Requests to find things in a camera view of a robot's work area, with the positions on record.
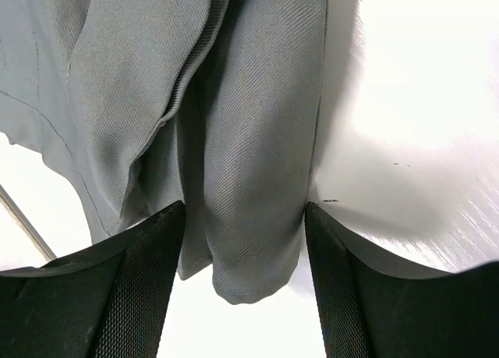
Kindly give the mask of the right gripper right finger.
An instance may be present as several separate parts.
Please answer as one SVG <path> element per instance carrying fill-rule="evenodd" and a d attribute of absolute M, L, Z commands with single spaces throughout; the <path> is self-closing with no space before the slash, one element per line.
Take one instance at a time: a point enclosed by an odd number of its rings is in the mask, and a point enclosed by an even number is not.
<path fill-rule="evenodd" d="M 396 255 L 318 204 L 306 245 L 329 357 L 495 357 L 498 264 L 459 273 Z"/>

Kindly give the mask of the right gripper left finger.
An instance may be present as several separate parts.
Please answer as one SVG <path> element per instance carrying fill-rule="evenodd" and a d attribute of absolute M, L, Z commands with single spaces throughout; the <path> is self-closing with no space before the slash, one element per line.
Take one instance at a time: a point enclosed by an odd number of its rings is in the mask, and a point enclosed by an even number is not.
<path fill-rule="evenodd" d="M 2 356 L 156 356 L 185 223 L 177 201 L 40 268 L 3 271 Z"/>

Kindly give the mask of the grey pleated skirt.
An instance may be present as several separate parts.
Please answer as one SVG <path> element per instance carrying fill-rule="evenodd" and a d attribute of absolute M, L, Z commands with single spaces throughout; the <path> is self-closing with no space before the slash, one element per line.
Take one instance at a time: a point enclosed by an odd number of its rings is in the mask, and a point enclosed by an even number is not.
<path fill-rule="evenodd" d="M 298 262 L 326 23 L 327 0 L 1 0 L 1 131 L 94 242 L 183 201 L 179 277 L 255 303 Z"/>

